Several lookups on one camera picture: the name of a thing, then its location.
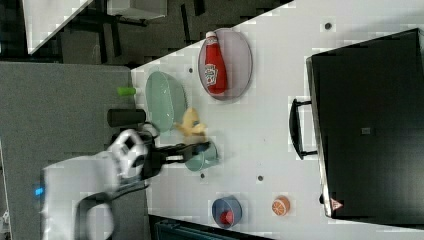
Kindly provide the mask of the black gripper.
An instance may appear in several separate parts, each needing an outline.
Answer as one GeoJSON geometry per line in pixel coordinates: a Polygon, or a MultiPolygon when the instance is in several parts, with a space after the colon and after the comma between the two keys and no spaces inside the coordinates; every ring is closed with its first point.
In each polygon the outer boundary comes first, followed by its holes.
{"type": "Polygon", "coordinates": [[[193,156],[206,151],[210,143],[177,144],[172,146],[157,148],[154,137],[147,131],[140,132],[139,136],[147,148],[144,156],[143,167],[140,172],[140,179],[147,180],[158,175],[162,164],[185,163],[193,156]]]}

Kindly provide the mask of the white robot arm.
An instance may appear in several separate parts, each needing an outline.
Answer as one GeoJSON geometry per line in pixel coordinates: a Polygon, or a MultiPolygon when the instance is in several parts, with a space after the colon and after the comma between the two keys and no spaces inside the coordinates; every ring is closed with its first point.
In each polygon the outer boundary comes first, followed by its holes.
{"type": "Polygon", "coordinates": [[[41,171],[41,240],[115,240],[114,201],[147,188],[166,164],[185,163],[206,151],[196,139],[158,147],[148,130],[128,129],[105,150],[77,156],[41,171]]]}

